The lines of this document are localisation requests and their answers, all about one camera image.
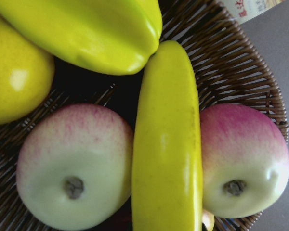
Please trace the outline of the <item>yellow star fruit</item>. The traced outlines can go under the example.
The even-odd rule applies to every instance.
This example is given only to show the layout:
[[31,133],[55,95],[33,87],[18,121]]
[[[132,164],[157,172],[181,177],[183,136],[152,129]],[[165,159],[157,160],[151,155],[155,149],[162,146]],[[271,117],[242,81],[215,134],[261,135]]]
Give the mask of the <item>yellow star fruit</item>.
[[163,25],[156,0],[0,0],[0,14],[54,56],[117,76],[144,68]]

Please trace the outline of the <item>pink red apple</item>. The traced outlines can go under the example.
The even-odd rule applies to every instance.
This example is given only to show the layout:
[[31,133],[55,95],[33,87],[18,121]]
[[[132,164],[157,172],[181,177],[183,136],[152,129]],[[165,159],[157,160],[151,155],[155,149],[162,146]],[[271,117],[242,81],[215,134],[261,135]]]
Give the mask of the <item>pink red apple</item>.
[[221,218],[243,218],[275,203],[289,179],[289,151],[275,123],[240,104],[200,113],[203,206]]

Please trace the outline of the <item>yellow orange pear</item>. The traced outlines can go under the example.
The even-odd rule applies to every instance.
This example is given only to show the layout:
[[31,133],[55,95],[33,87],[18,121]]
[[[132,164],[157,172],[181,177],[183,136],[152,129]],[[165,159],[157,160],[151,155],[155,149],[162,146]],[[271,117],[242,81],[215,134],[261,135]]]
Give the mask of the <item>yellow orange pear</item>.
[[29,114],[49,94],[54,57],[34,45],[0,15],[0,125]]

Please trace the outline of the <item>small paper tag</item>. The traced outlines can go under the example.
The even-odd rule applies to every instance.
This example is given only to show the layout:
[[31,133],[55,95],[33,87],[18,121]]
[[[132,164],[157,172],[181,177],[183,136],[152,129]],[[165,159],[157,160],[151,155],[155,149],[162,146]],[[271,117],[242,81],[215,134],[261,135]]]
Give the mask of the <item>small paper tag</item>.
[[263,14],[282,2],[283,0],[220,0],[231,15],[231,19],[239,24]]

